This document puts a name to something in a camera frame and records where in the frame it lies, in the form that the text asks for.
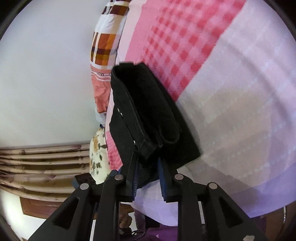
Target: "curtain fold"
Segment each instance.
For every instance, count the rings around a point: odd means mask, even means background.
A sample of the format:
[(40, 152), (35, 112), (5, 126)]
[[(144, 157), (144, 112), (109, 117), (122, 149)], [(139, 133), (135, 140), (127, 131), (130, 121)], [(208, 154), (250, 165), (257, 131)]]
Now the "curtain fold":
[(63, 202), (75, 175), (89, 172), (89, 144), (0, 150), (0, 188), (42, 201)]

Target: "brown wooden panel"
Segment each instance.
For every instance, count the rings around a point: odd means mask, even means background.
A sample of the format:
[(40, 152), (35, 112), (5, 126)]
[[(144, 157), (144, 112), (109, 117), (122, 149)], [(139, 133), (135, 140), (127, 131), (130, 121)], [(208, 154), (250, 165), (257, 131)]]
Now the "brown wooden panel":
[[(47, 219), (62, 204), (61, 202), (47, 202), (23, 197), (20, 198), (20, 202), (23, 214), (44, 219)], [(120, 207), (127, 213), (134, 211), (128, 204), (120, 204)]]

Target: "triangular cutout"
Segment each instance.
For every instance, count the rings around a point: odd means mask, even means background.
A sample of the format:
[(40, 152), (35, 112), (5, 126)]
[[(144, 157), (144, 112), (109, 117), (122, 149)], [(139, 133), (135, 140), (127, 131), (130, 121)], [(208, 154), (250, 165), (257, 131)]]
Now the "triangular cutout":
[(59, 226), (63, 229), (69, 229), (76, 211), (77, 205), (79, 203), (78, 198), (74, 198), (67, 207), (61, 212), (53, 221), (53, 224)]
[(222, 208), (222, 212), (225, 218), (225, 223), (228, 228), (242, 224), (242, 219), (239, 215), (230, 207), (224, 198), (219, 197), (219, 203)]

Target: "brown and orange plaid fabric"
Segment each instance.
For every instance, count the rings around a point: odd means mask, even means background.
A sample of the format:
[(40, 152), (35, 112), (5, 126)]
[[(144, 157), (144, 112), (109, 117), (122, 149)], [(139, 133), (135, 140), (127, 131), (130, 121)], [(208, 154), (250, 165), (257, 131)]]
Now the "brown and orange plaid fabric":
[(96, 118), (105, 124), (111, 91), (110, 73), (115, 65), (119, 40), (131, 0), (111, 0), (95, 27), (91, 48), (91, 80), (96, 101)]

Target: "hand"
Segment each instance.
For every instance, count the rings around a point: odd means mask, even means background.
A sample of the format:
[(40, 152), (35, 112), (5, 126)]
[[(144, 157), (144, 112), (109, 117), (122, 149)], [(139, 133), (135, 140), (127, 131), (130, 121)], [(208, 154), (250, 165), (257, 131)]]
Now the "hand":
[(129, 216), (123, 208), (119, 208), (119, 227), (121, 229), (128, 228), (131, 225), (131, 222), (131, 216)]

